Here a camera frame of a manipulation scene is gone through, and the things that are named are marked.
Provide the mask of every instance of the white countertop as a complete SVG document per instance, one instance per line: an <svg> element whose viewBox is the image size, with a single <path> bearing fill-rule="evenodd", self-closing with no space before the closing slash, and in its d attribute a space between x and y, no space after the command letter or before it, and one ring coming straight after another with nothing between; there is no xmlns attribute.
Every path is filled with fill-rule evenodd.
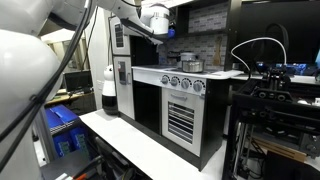
<svg viewBox="0 0 320 180"><path fill-rule="evenodd" d="M237 76L239 74L242 74L242 71L237 70L231 70L231 71L217 71L214 73L207 73L207 74L201 74L201 73L184 73L184 72L177 72L177 71L170 71L171 69L176 69L174 67L164 67L164 68L152 68L152 66L132 66L132 69L139 69L139 70L145 70L145 71L153 71L153 72L159 72L164 74L177 74L182 76L190 76L190 77L198 77L198 78L205 78L205 79L214 79L214 80L225 80L230 79L231 77Z"/></svg>
<svg viewBox="0 0 320 180"><path fill-rule="evenodd" d="M251 76L252 79L262 79L262 76L260 75L253 75ZM248 75L237 75L234 77L231 77L231 79L237 79L237 80L247 80ZM295 75L294 77L290 77L291 82L293 83L299 83L299 84L312 84L312 85L320 85L320 83L316 83L316 80L313 76L297 76Z"/></svg>
<svg viewBox="0 0 320 180"><path fill-rule="evenodd" d="M154 180L220 180L225 144L212 156L207 166L199 170L170 150L149 138L121 118L98 110L81 120L135 166Z"/></svg>

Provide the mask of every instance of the toy kitchen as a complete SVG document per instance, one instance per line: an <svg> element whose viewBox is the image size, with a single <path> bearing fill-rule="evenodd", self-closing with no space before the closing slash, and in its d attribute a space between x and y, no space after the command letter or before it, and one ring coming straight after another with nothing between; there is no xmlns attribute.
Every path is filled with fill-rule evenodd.
<svg viewBox="0 0 320 180"><path fill-rule="evenodd" d="M221 32L228 4L193 5L176 8L182 13L176 14L177 25L179 17L189 17L189 36L163 45L123 36L116 17L110 19L110 32L119 116L202 170L222 144L228 79L241 72L223 71L228 69L227 34ZM203 29L203 17L212 21L209 30ZM206 33L199 36L198 30ZM182 51L177 55L181 63L172 61L172 52Z"/></svg>

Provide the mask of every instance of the shelf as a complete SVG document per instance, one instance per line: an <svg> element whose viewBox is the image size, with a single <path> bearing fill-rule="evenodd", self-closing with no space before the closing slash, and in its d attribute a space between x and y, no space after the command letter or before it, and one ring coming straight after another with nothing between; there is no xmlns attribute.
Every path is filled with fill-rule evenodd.
<svg viewBox="0 0 320 180"><path fill-rule="evenodd" d="M188 6L190 9L200 9L224 2L228 2L228 0L193 0L180 6Z"/></svg>
<svg viewBox="0 0 320 180"><path fill-rule="evenodd" d="M208 31L199 31L199 32L192 32L187 34L181 34L176 36L175 38L181 37L193 37L193 36L205 36L205 35L213 35L219 33L227 33L226 29L215 29L215 30L208 30Z"/></svg>

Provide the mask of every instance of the white robot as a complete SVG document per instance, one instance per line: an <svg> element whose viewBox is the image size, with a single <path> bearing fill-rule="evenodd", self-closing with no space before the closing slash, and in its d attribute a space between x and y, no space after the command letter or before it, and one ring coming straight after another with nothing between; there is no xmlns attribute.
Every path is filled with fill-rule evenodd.
<svg viewBox="0 0 320 180"><path fill-rule="evenodd" d="M102 88L102 109L109 115L118 114L118 104L116 96L116 86L114 83L113 65L105 68L104 83Z"/></svg>
<svg viewBox="0 0 320 180"><path fill-rule="evenodd" d="M91 17L96 6L118 16L130 32L143 36L155 44L161 43L168 31L169 11L156 4L147 9L137 8L136 0L1 0L0 1L0 179L41 179L31 129L21 133L28 116L44 101L37 101L45 84L59 67L56 55L37 36L47 18L68 29L75 29L83 14ZM48 83L51 99L57 83ZM12 148L14 140L22 140Z"/></svg>

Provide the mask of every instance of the door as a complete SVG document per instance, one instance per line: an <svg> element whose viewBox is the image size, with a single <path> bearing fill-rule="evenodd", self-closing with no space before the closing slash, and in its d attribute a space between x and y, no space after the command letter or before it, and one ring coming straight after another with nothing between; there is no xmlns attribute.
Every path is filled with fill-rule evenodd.
<svg viewBox="0 0 320 180"><path fill-rule="evenodd" d="M132 72L130 57L113 57L118 109L134 119Z"/></svg>
<svg viewBox="0 0 320 180"><path fill-rule="evenodd" d="M162 88L162 135L200 156L204 99Z"/></svg>

